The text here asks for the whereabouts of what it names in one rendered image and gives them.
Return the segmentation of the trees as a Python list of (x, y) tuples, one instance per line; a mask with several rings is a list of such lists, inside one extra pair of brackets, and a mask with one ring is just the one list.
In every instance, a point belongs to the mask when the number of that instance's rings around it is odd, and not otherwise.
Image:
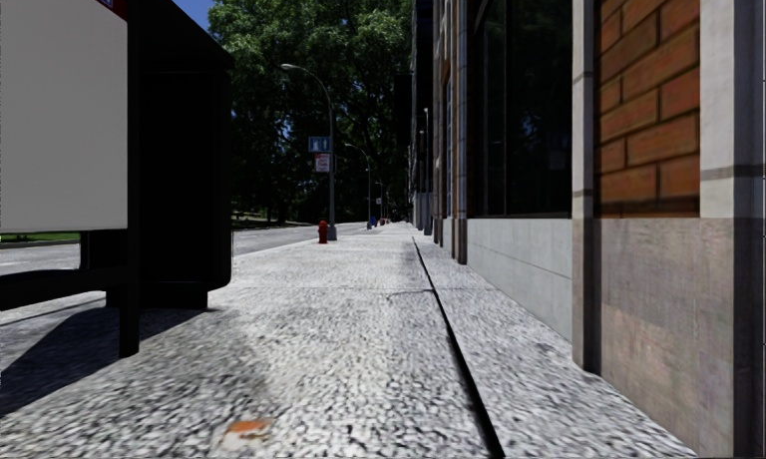
[(412, 0), (214, 0), (211, 36), (232, 55), (232, 206), (284, 223), (329, 221), (329, 120), (334, 111), (335, 220), (365, 221), (384, 184), (406, 214), (408, 152), (396, 138), (395, 78), (410, 65)]

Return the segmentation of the red brick building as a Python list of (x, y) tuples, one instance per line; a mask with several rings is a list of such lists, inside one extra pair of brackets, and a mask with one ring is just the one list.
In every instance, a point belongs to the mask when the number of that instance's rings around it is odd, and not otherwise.
[(766, 457), (766, 0), (416, 0), (418, 225), (704, 455)]

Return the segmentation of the black bus shelter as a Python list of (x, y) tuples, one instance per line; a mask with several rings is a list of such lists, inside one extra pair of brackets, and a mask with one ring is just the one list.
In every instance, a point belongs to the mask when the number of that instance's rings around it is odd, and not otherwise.
[(229, 283), (233, 65), (172, 0), (0, 0), (0, 233), (81, 236), (0, 310), (101, 290), (130, 356), (142, 309)]

